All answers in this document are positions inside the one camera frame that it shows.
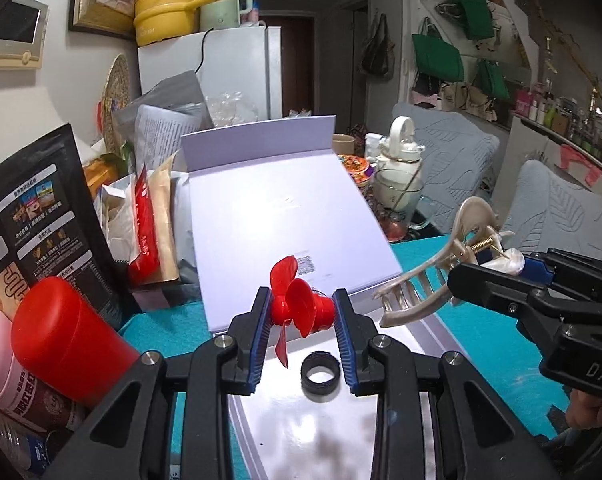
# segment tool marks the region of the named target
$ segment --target blue label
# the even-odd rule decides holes
[[[33,435],[27,435],[27,439],[30,445],[30,468],[28,471],[40,476],[46,471],[48,463],[46,445],[40,438]]]

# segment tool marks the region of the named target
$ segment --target green bag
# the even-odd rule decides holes
[[[436,27],[426,18],[421,27],[422,33],[412,34],[418,72],[448,83],[463,81],[465,72],[461,54],[455,46],[443,41],[440,35],[434,36],[435,31],[438,34]]]
[[[494,37],[494,24],[487,0],[452,1],[463,9],[461,22],[468,40],[487,40]]]
[[[476,80],[474,86],[489,96],[497,99],[509,99],[510,92],[505,84],[503,72],[494,62],[481,59],[476,63]]]

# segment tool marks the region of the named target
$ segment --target yellow noodle pot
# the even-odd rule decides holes
[[[194,11],[218,1],[220,0],[136,0],[136,44],[145,46],[156,41],[192,34]]]

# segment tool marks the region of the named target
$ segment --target barcode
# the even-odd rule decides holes
[[[297,258],[296,261],[299,264],[299,269],[297,275],[303,276],[304,274],[309,274],[310,272],[314,272],[314,264],[312,263],[311,256],[303,256],[302,258]]]

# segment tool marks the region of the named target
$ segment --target white refrigerator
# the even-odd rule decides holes
[[[198,32],[138,49],[141,92],[187,70],[196,70],[207,99],[241,92],[258,120],[280,119],[281,28],[238,27]]]

